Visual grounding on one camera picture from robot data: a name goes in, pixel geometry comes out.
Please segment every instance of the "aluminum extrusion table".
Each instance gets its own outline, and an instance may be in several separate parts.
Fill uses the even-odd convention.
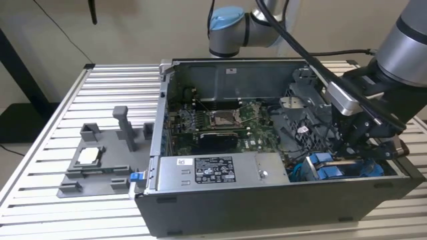
[[[341,75],[356,66],[324,65]],[[96,65],[84,69],[0,192],[0,239],[153,239],[127,194],[57,198],[57,187],[80,142],[83,123],[117,129],[112,109],[127,105],[133,127],[152,122],[159,97],[159,65]],[[400,138],[408,159],[427,177],[427,126],[415,117]],[[181,237],[196,239],[200,236]],[[207,234],[204,239],[424,239],[427,182],[399,200],[382,203],[360,222]]]

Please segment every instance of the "black cable cord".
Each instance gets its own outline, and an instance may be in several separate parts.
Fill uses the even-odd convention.
[[[8,152],[11,152],[13,154],[17,154],[17,155],[20,155],[23,157],[25,156],[24,154],[19,153],[17,151],[13,151],[13,150],[8,149],[5,146],[3,146],[3,144],[0,144],[0,148],[3,148],[5,151],[8,151]]]
[[[47,11],[44,10],[44,8],[40,6],[40,4],[37,3],[36,0],[32,0],[35,2],[35,4],[39,6],[39,8],[41,9],[41,11],[44,12],[45,16],[52,20],[53,24],[56,25],[56,27],[59,28],[59,30],[61,31],[61,33],[65,35],[68,41],[71,42],[71,44],[75,46],[75,48],[80,51],[80,53],[85,56],[87,60],[91,62],[91,64],[93,63],[91,58],[88,57],[88,55],[83,52],[83,50],[77,47],[77,45],[73,43],[72,39],[69,38],[69,36],[67,35],[67,33],[64,32],[63,28],[60,27],[60,25],[56,23],[56,21],[53,20],[53,18],[49,16],[49,14],[47,13]]]
[[[366,111],[366,113],[372,118],[380,118],[384,120],[388,124],[391,124],[395,129],[402,132],[407,126],[406,124],[391,115],[390,112],[387,112],[384,109],[382,109],[376,104],[374,104],[361,94],[357,88],[348,83],[345,80],[343,80],[340,77],[337,77],[331,70],[321,64],[319,59],[316,59],[313,56],[309,55],[304,47],[300,45],[300,43],[296,41],[296,39],[292,37],[292,35],[284,30],[283,26],[272,16],[264,1],[255,0],[259,10],[261,11],[268,23],[271,24],[272,28],[277,31],[279,35],[283,37],[283,39],[287,41],[288,45],[292,47],[295,52],[304,58],[307,63],[312,65],[312,67],[319,71],[320,75],[323,75],[327,82],[333,82],[353,98],[359,101],[361,109]]]
[[[289,0],[285,0],[284,5],[283,5],[283,10],[281,10],[281,20],[283,20],[283,28],[285,31],[287,29],[287,11],[288,11],[288,5],[289,5]]]
[[[309,55],[313,57],[324,57],[324,56],[336,56],[344,54],[366,54],[375,55],[375,52],[371,49],[351,49],[343,51],[328,51],[328,52],[311,52]]]
[[[208,39],[209,39],[209,34],[211,34],[211,18],[212,18],[212,13],[213,13],[213,7],[215,7],[215,0],[212,0],[211,8],[208,10],[208,15],[207,15],[207,38]]]

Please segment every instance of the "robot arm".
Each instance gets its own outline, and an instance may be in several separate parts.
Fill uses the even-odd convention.
[[[410,1],[368,66],[341,77],[403,123],[427,104],[426,10],[427,1]],[[337,153],[348,154],[348,147],[364,157],[392,159],[410,153],[396,140],[402,131],[387,122],[374,121],[336,84],[328,85],[325,95],[333,105],[332,121],[340,133],[333,143]],[[380,143],[367,144],[370,139],[380,139]]]
[[[325,97],[339,132],[333,143],[337,154],[347,155],[348,148],[363,157],[391,159],[396,154],[408,154],[396,137],[427,104],[427,1],[410,1],[376,57],[368,66],[347,72],[341,78],[285,32],[283,15],[273,15],[280,9],[277,1],[256,3],[257,8],[244,16],[243,12],[231,13],[233,21],[227,17],[215,21],[213,16],[211,54],[232,57],[240,47],[267,47],[280,35],[329,82]],[[380,139],[379,143],[370,144],[372,139]]]

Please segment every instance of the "blue latch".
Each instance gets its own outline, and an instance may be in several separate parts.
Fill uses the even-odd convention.
[[[129,176],[131,182],[141,182],[144,181],[144,173],[143,172],[132,172]]]

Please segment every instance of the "power supply label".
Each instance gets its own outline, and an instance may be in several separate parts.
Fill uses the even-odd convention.
[[[236,181],[233,158],[231,156],[196,157],[193,168],[197,184],[233,183]]]

